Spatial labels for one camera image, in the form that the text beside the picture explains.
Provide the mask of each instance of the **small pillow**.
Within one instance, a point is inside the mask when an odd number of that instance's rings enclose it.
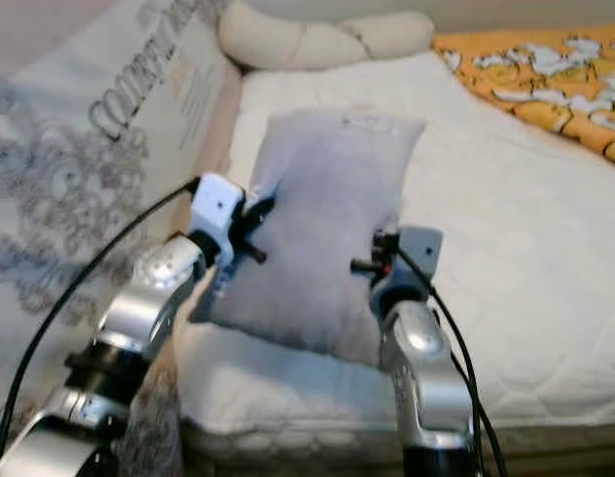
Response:
[[[338,26],[264,15],[242,0],[224,11],[219,41],[227,55],[265,70],[314,70],[412,55],[430,47],[431,20],[417,12],[348,20]]]
[[[423,13],[402,11],[357,18],[340,24],[365,45],[374,59],[397,58],[430,48],[435,25]]]
[[[380,333],[370,278],[352,274],[375,229],[397,220],[420,122],[376,113],[302,111],[270,121],[251,179],[276,205],[251,237],[268,253],[222,270],[193,313],[292,348],[372,366]]]
[[[235,60],[273,71],[322,69],[369,58],[358,40],[332,25],[269,17],[242,0],[221,16],[219,42]]]

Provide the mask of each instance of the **bedsheet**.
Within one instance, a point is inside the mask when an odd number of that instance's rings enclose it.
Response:
[[[446,233],[437,286],[494,423],[615,422],[615,168],[475,98],[429,53],[250,75],[231,177],[247,183],[271,114],[325,105],[429,121],[403,217]],[[204,326],[181,323],[176,336],[182,415],[204,431],[254,432],[249,444],[264,447],[263,429],[342,441],[394,429],[388,379],[374,370]]]
[[[438,35],[434,46],[475,94],[615,164],[615,25]]]

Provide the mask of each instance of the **wall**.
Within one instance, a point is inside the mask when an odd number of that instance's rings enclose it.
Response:
[[[405,8],[427,13],[439,31],[615,23],[615,0],[246,0],[295,20],[340,20]]]

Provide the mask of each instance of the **gray pillow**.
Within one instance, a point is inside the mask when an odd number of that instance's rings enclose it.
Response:
[[[376,366],[370,278],[352,274],[349,263],[369,257],[374,230],[396,221],[422,130],[420,122],[376,113],[273,118],[250,182],[255,200],[276,201],[251,236],[267,261],[241,256],[221,270],[192,319]]]

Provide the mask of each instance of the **metal arm segment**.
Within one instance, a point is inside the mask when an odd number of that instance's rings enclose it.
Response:
[[[426,304],[428,289],[397,256],[404,249],[430,277],[435,272],[441,233],[405,228],[377,233],[372,261],[352,261],[371,271],[371,308],[383,330],[382,367],[393,383],[404,475],[473,477],[472,402],[451,360],[448,339]]]
[[[130,404],[172,331],[175,314],[207,267],[233,258],[231,235],[244,192],[209,174],[202,178],[187,237],[145,253],[104,312],[88,346],[67,359],[72,369],[0,461],[0,477],[114,476],[112,440],[123,435]],[[266,204],[266,211],[271,204]],[[239,234],[232,226],[239,225]]]

